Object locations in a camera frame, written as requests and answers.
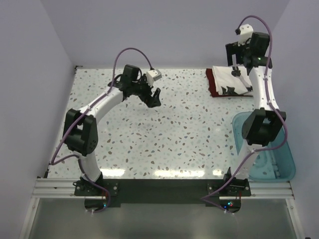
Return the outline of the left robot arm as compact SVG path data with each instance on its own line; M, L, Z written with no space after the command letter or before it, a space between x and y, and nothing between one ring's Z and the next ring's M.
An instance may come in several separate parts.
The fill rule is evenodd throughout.
M78 158L85 181L101 185L99 180L103 177L95 156L100 120L130 96L139 97L148 108L161 106L160 89L152 90L155 81L161 78L158 69L151 68L141 74L140 68L126 65L100 96L81 109L66 113L62 142Z

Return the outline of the white t shirt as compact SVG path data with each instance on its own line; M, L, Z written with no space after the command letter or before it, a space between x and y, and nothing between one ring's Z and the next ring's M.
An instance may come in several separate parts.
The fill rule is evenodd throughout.
M220 96L253 96L252 83L244 66L212 66L216 91Z

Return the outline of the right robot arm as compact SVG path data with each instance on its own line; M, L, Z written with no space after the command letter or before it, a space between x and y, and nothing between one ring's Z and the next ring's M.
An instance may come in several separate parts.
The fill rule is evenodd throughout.
M242 126L243 143L238 155L241 163L233 173L227 171L218 192L233 194L247 190L249 172L259 153L268 150L268 144L285 127L286 113L279 110L273 95L271 46L271 36L261 32L241 36L239 41L226 45L228 65L233 65L235 56L236 63L247 70L255 108Z

